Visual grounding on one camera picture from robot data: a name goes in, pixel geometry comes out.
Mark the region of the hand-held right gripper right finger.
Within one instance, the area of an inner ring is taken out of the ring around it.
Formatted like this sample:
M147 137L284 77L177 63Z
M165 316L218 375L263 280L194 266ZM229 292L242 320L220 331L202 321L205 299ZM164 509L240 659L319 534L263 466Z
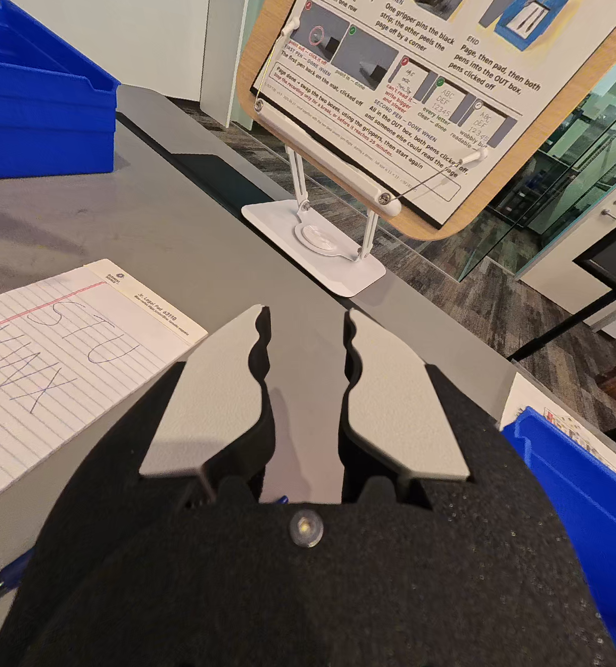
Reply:
M425 361L358 310L346 312L343 344L342 500L357 501L365 484L380 476L399 501L429 505L423 479L470 479Z

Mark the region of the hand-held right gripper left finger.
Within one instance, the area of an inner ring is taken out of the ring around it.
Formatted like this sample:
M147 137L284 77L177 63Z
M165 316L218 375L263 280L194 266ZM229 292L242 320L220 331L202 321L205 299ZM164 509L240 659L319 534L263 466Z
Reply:
M270 308L253 305L190 354L139 474L197 477L210 496L238 476L259 498L274 455L275 422L266 377Z

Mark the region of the white lined legal notepad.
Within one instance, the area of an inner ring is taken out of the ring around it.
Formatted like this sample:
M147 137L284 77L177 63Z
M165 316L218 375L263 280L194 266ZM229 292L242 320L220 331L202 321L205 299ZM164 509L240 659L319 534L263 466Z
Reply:
M207 336L110 260L0 294L0 493Z

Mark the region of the printed paper sheet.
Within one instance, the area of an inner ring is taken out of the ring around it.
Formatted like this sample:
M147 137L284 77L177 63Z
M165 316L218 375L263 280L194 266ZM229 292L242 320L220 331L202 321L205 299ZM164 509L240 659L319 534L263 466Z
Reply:
M522 373L515 374L498 423L499 430L515 421L528 407L616 473L616 444L613 440L562 402L554 400L546 388Z

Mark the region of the blue plastic bin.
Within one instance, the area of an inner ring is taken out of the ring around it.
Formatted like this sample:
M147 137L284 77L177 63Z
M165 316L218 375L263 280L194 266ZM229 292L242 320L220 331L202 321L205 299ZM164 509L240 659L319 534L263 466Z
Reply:
M119 84L0 1L0 179L111 173Z
M502 433L557 511L616 646L616 473L531 407Z

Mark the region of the printed instruction sheet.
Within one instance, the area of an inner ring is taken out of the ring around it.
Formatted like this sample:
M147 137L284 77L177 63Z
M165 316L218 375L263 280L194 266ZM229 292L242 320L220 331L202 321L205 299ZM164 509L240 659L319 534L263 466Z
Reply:
M616 1L292 1L249 92L442 229L616 31Z

